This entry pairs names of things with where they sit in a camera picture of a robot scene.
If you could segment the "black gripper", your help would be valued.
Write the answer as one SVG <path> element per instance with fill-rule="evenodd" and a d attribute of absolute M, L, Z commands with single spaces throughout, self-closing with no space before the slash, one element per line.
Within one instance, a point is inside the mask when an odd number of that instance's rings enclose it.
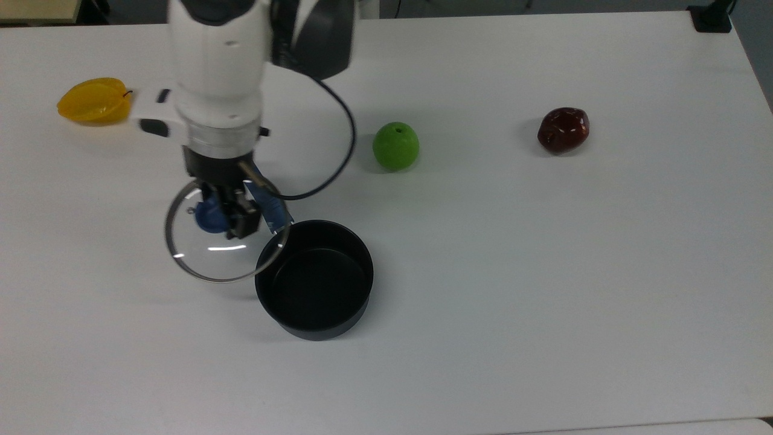
<path fill-rule="evenodd" d="M 185 169 L 202 191 L 202 230 L 224 234 L 227 239 L 246 239 L 260 228 L 260 206 L 245 191 L 248 179 L 240 162 L 253 163 L 254 151 L 229 159 L 216 159 L 182 147 Z M 220 192 L 231 192 L 226 201 Z"/>

